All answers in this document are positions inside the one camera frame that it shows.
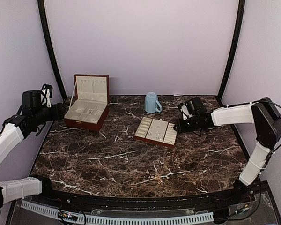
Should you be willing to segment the brown jewelry tray cream lining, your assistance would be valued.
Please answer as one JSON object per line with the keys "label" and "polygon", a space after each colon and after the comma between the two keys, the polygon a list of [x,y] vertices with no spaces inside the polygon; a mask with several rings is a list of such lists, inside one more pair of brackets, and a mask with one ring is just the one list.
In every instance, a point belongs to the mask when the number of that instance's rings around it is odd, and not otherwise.
{"label": "brown jewelry tray cream lining", "polygon": [[143,117],[134,138],[144,142],[149,142],[169,148],[175,147],[177,132],[175,124],[164,120]]}

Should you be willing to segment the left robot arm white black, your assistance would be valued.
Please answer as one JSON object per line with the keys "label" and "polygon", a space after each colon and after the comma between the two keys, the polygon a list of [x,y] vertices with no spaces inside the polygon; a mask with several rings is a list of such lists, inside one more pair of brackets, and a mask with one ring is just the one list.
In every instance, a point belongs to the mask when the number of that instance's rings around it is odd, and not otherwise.
{"label": "left robot arm white black", "polygon": [[[46,105],[20,106],[17,114],[6,119],[2,125],[0,165],[30,133],[35,132],[36,136],[39,136],[47,122],[62,120],[65,113],[66,108],[62,103],[56,103],[50,107]],[[19,180],[0,181],[0,209],[8,202],[31,195],[38,195],[46,204],[53,204],[57,200],[49,178],[36,175]]]}

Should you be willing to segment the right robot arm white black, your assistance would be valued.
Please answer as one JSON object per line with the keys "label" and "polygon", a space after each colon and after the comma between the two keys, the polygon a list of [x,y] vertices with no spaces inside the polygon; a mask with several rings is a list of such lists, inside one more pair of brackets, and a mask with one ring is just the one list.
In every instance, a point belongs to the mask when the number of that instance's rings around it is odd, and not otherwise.
{"label": "right robot arm white black", "polygon": [[256,133],[256,145],[250,158],[237,179],[242,185],[230,192],[230,200],[240,203],[248,195],[250,186],[265,170],[271,156],[281,146],[281,106],[270,98],[257,101],[226,105],[208,111],[199,97],[178,106],[182,117],[175,121],[174,130],[178,133],[221,127],[232,124],[253,124]]}

